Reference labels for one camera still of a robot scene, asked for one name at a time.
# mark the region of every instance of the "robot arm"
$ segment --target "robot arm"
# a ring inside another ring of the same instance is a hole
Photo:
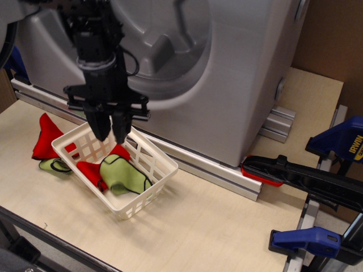
[[[108,0],[23,0],[33,6],[58,10],[77,48],[77,65],[85,85],[67,86],[69,108],[85,112],[97,139],[112,129],[118,143],[131,130],[132,119],[147,120],[148,98],[128,87],[124,50],[120,46],[122,24]]]

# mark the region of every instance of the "clamp handle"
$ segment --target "clamp handle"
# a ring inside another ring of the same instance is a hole
[[[316,256],[335,258],[340,242],[339,234],[320,227],[284,232],[272,230],[268,249],[290,255],[301,248]]]

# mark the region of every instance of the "cable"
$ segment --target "cable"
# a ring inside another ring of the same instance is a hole
[[[134,76],[134,75],[137,75],[137,73],[139,72],[139,70],[140,70],[140,64],[138,63],[138,61],[137,61],[137,59],[136,59],[136,57],[129,51],[129,50],[127,50],[127,49],[124,49],[123,48],[123,51],[124,51],[124,53],[126,53],[127,55],[129,55],[130,57],[132,57],[133,59],[134,59],[134,62],[135,62],[135,65],[136,65],[136,67],[135,67],[135,71],[134,72],[132,72],[131,74],[130,73],[127,73],[127,76],[129,77],[132,77],[132,76]]]

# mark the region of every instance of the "blue clamp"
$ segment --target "blue clamp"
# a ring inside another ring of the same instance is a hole
[[[310,138],[305,150],[318,156],[334,151],[344,160],[363,163],[363,116],[354,116]]]
[[[269,250],[291,255],[299,248],[316,256],[335,258],[340,249],[340,235],[320,227],[271,232]]]

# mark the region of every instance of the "irwin logo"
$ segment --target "irwin logo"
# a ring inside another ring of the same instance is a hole
[[[363,142],[363,136],[358,135],[357,138],[354,140],[351,148],[349,149],[350,153],[357,153],[358,148],[360,147],[361,143]]]

